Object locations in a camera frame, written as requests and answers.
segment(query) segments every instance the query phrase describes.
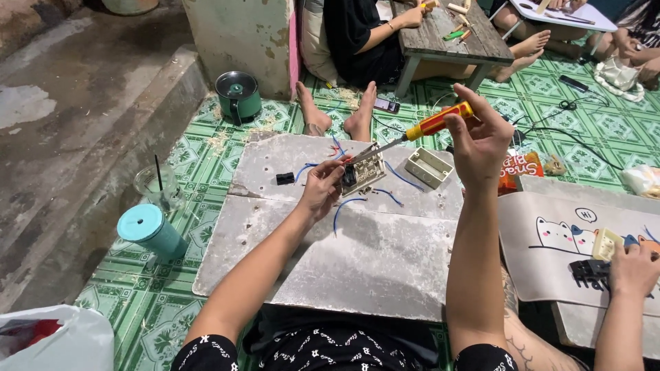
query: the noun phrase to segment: bare foot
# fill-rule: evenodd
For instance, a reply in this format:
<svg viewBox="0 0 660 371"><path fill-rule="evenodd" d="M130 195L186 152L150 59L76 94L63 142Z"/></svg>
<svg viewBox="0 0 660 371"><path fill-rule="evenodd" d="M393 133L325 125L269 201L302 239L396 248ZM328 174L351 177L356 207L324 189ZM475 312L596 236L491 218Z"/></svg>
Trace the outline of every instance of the bare foot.
<svg viewBox="0 0 660 371"><path fill-rule="evenodd" d="M503 83L504 81L508 80L512 74L531 66L532 63L536 62L536 60L542 54L543 54L543 49L537 51L536 53L530 55L529 57L518 58L515 61L513 61L513 65L510 65L509 67L502 67L499 69L491 70L489 77L491 79L494 79L498 83Z"/></svg>
<svg viewBox="0 0 660 371"><path fill-rule="evenodd" d="M362 99L360 100L360 107L358 110L344 122L344 131L346 131L354 141L371 141L370 124L375 103L376 83L372 81L369 83L369 86L367 86L364 93L362 93Z"/></svg>
<svg viewBox="0 0 660 371"><path fill-rule="evenodd" d="M548 40L550 40L550 30L545 30L533 34L525 41L519 42L518 44L512 46L510 49L513 53L513 57L516 59L527 57L528 55L534 54L537 51L543 49L545 44L548 43Z"/></svg>
<svg viewBox="0 0 660 371"><path fill-rule="evenodd" d="M546 49L556 51L559 54L565 55L573 60L578 60L582 55L582 47L576 44L569 44L563 41L550 40Z"/></svg>
<svg viewBox="0 0 660 371"><path fill-rule="evenodd" d="M296 91L300 101L302 119L305 121L303 133L314 137L324 136L325 131L332 126L332 119L316 108L312 94L300 81L296 83Z"/></svg>

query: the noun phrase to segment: concrete wall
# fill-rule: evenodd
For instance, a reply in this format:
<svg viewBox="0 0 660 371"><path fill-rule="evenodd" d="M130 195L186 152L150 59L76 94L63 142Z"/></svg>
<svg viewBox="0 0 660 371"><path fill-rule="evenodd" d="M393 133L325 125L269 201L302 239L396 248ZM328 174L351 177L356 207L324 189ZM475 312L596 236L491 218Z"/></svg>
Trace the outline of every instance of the concrete wall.
<svg viewBox="0 0 660 371"><path fill-rule="evenodd" d="M35 35L58 25L83 0L1 0L0 61L25 46Z"/></svg>
<svg viewBox="0 0 660 371"><path fill-rule="evenodd" d="M291 99L292 4L289 0L183 0L209 79L243 71L257 79L262 97Z"/></svg>

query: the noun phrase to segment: green tiled floor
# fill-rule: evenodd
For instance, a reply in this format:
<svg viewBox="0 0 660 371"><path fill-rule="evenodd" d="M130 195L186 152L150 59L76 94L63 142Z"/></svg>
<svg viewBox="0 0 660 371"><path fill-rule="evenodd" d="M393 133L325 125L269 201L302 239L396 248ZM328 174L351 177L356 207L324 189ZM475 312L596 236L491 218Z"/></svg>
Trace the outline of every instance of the green tiled floor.
<svg viewBox="0 0 660 371"><path fill-rule="evenodd" d="M558 82L560 75L581 81L610 102L602 108L583 100L576 111L564 112L543 125L567 129L593 145L605 158L621 167L646 163L660 165L660 94L648 92L639 103L621 100L601 89L591 78L591 67L566 61L546 53L530 68L514 75L510 82L498 84L484 81L479 92L510 119L529 115L538 120L557 111L562 100L582 96ZM322 110L338 107L329 115L333 126L328 132L347 138L342 122L350 108L338 89L329 90L323 83L307 77L305 84ZM380 90L379 96L401 103L401 111L391 115L375 111L383 123L401 129L410 128L431 114L435 100L451 91L451 81L431 79L411 85L407 95L395 99L391 91ZM446 98L450 104L452 98ZM94 308L110 319L115 330L115 368L122 371L168 371L185 332L205 299L191 292L192 282L201 263L213 226L222 207L232 173L243 151L244 138L254 127L272 125L276 131L301 133L302 115L298 104L264 101L261 116L255 123L239 129L217 116L217 98L208 98L177 143L168 161L188 200L185 210L169 215L170 222L190 243L183 259L173 264L156 261L154 256L134 244L118 240L76 301L77 305ZM522 128L529 120L520 121ZM381 142L394 139L392 130L372 122L373 137ZM214 155L207 139L224 137L224 150ZM409 146L443 149L451 143L446 131L436 137L423 138ZM567 162L569 172L559 179L589 184L618 191L629 191L621 184L618 172L567 136L551 131L534 131L521 148L537 151L542 158L558 154ZM446 329L433 327L446 359ZM247 370L241 353L242 370Z"/></svg>

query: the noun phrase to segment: pillow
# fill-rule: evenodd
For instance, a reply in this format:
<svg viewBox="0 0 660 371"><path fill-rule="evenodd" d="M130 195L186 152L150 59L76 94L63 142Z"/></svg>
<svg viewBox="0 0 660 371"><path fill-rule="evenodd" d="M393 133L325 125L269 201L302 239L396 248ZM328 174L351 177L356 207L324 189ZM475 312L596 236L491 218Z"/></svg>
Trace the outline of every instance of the pillow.
<svg viewBox="0 0 660 371"><path fill-rule="evenodd" d="M307 0L302 9L302 35L300 37L300 55L305 67L314 76L337 87L339 75L330 58L323 26L324 0Z"/></svg>

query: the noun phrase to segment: screwdriver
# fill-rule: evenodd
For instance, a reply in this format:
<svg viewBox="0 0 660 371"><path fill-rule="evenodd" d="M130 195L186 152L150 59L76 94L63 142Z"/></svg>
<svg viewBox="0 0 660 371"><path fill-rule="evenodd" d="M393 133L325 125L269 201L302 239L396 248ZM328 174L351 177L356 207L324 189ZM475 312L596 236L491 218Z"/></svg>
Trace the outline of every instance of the screwdriver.
<svg viewBox="0 0 660 371"><path fill-rule="evenodd" d="M353 158L350 158L347 160L347 162L356 164L362 160L365 160L367 158L373 157L380 152L383 152L384 150L394 147L395 145L398 145L400 143L406 142L406 141L416 141L417 139L425 136L425 135L433 135L437 132L439 132L442 129L445 129L447 125L445 124L444 117L448 114L457 114L460 116L463 116L463 118L469 118L472 117L475 113L472 111L472 107L470 107L470 104L466 101L463 101L461 103L458 103L457 105L450 107L444 111L440 111L437 114L426 118L422 120L419 124L417 124L415 127L412 129L406 130L405 134L399 139L396 139L378 149L375 149L371 152L367 152L363 154L362 156L356 156Z"/></svg>

